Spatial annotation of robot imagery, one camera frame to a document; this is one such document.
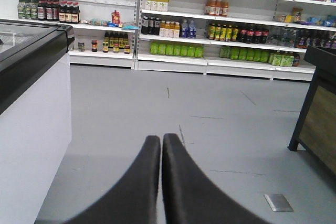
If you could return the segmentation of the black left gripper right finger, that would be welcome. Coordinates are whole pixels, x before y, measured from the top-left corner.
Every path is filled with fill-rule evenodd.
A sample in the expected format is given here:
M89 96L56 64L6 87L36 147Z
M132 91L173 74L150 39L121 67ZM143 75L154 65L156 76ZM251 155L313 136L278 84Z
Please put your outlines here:
M162 190L167 223L266 223L222 192L174 133L163 137Z

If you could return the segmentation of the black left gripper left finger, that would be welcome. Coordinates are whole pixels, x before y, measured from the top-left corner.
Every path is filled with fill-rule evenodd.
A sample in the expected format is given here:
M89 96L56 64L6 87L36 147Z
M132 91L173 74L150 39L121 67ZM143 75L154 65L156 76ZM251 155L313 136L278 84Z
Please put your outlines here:
M133 163L94 204L65 223L156 223L161 143L147 136Z

